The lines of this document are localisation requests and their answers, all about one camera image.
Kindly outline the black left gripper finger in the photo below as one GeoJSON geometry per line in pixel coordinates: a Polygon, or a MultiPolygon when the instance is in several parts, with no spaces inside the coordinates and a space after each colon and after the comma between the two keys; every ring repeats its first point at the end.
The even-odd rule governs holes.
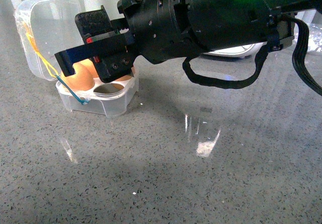
{"type": "Polygon", "coordinates": [[[74,65],[85,59],[93,59],[98,75],[124,76],[131,73],[136,58],[132,34],[118,34],[108,38],[55,53],[55,58],[66,76],[75,74],[74,65]]]}

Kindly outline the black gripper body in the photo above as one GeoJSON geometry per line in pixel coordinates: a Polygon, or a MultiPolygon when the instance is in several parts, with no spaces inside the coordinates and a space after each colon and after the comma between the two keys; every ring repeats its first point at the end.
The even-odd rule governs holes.
{"type": "Polygon", "coordinates": [[[95,64],[100,79],[109,83],[129,74],[141,55],[153,64],[182,57],[190,81],[211,83],[190,67],[193,58],[211,48],[206,25],[210,9],[211,0],[120,0],[127,32],[109,38],[107,53],[95,64]]]}

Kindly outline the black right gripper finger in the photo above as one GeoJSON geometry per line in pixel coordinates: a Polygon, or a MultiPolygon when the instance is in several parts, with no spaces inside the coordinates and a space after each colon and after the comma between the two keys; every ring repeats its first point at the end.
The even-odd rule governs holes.
{"type": "Polygon", "coordinates": [[[110,20],[103,5],[99,10],[78,13],[74,20],[84,44],[89,38],[111,37],[129,29],[125,18],[110,20]]]}

